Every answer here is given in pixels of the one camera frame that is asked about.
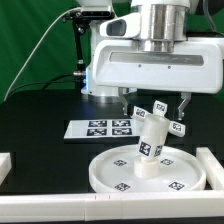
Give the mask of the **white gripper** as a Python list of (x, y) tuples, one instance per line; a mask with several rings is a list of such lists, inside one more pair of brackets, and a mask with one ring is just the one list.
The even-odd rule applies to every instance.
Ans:
[(171, 53), (142, 52), (132, 40), (104, 40), (95, 50), (92, 77), (98, 85), (119, 87), (125, 115), (126, 88), (182, 92), (177, 108), (181, 121), (190, 92), (216, 93), (222, 88), (223, 62), (223, 38), (190, 38), (177, 42)]

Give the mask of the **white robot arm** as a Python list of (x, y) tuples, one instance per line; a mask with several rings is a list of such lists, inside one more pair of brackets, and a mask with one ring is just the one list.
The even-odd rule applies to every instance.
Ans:
[(138, 89), (179, 92), (179, 117), (193, 93), (214, 94), (224, 81), (224, 37), (216, 31), (209, 0), (131, 0), (117, 16), (119, 0), (77, 0), (70, 17), (80, 36), (91, 31), (91, 61), (82, 64), (85, 98), (121, 101)]

